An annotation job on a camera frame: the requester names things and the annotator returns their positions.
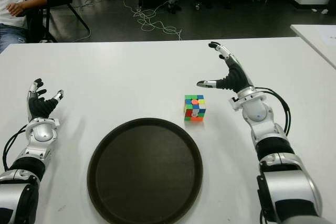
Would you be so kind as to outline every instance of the black tray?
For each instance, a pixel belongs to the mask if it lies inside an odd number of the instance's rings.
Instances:
[[[145,118],[120,125],[100,142],[87,183],[108,222],[168,224],[192,206],[202,175],[193,139],[176,124]]]

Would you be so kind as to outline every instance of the table surface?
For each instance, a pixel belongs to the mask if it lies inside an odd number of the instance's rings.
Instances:
[[[291,25],[290,28],[336,69],[335,25]]]
[[[270,87],[288,102],[289,141],[321,191],[323,215],[336,222],[335,70],[300,38],[216,41],[235,53],[256,86]],[[199,80],[228,74],[208,42],[20,44],[0,55],[0,150],[26,123],[25,100],[33,80],[43,79],[46,97],[65,91],[51,115],[62,125],[41,183],[36,223],[105,223],[87,192],[90,157],[112,129],[146,117],[184,128],[203,158],[202,189],[178,223],[259,221],[258,161],[250,128],[227,101],[232,91],[196,86]],[[185,94],[205,95],[203,123],[184,122]],[[273,97],[267,101],[283,125],[280,103]],[[17,139],[9,164],[26,143],[23,135]]]

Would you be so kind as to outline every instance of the floor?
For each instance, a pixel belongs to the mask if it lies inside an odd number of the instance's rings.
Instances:
[[[91,28],[91,36],[81,42],[178,39],[176,34],[165,34],[160,29],[142,31],[138,18],[133,17],[124,2],[133,10],[138,4],[138,0],[73,0],[73,6],[92,3],[75,8]],[[310,9],[298,10],[285,1],[235,3],[231,9],[225,9],[220,0],[213,4],[212,9],[202,6],[200,10],[195,10],[194,0],[181,0],[180,12],[170,14],[161,8],[151,22],[161,20],[165,26],[182,30],[183,40],[291,37],[295,36],[289,28],[291,24],[336,24],[336,17],[314,13]],[[66,6],[52,9],[51,15],[50,32],[59,42],[88,36],[89,33]]]

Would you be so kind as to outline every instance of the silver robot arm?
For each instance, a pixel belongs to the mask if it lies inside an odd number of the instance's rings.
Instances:
[[[262,214],[268,221],[282,224],[330,224],[321,218],[322,199],[294,153],[280,125],[274,122],[273,110],[265,103],[265,93],[257,91],[236,57],[224,46],[211,42],[229,67],[226,78],[200,81],[200,87],[231,89],[237,98],[230,99],[233,109],[242,109],[251,127],[251,138],[259,159],[258,195]]]
[[[42,85],[42,80],[37,79],[28,91],[27,147],[11,167],[7,167],[4,159],[5,172],[0,175],[0,223],[35,222],[38,188],[50,162],[57,138],[55,129],[59,126],[58,119],[49,119],[49,115],[63,98],[62,90],[50,100],[38,98],[47,92],[37,91]]]

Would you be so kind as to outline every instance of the black wire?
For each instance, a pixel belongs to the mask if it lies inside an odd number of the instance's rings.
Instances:
[[[272,89],[263,88],[263,87],[256,87],[256,89],[268,90],[268,91],[263,91],[263,92],[275,96],[280,101],[280,103],[281,103],[281,105],[284,109],[285,117],[286,117],[285,128],[283,129],[283,131],[285,132],[286,135],[288,135],[289,129],[290,129],[290,124],[291,124],[291,114],[290,114],[290,109],[289,109],[289,106],[288,106],[287,102],[285,102],[285,100],[277,92],[275,92]]]
[[[262,219],[263,218],[263,213],[262,213],[262,210],[260,210],[260,216],[259,216],[259,222],[260,222],[260,224],[263,224],[262,222]]]
[[[5,171],[8,170],[8,166],[7,166],[7,154],[9,152],[9,149],[11,148],[11,146],[13,145],[13,143],[15,142],[17,136],[19,136],[19,134],[25,132],[24,128],[27,126],[27,124],[25,126],[23,126],[17,133],[15,133],[6,143],[5,147],[4,147],[4,151],[3,151],[3,155],[2,155],[2,162],[4,165],[4,169]]]
[[[263,216],[263,213],[262,213],[262,210],[260,210],[260,216],[259,216],[259,222],[260,222],[260,224],[263,224],[263,223],[262,223],[262,222],[263,222],[263,221],[262,221],[262,220],[263,220],[263,219],[262,219],[262,218],[263,218],[262,216]]]

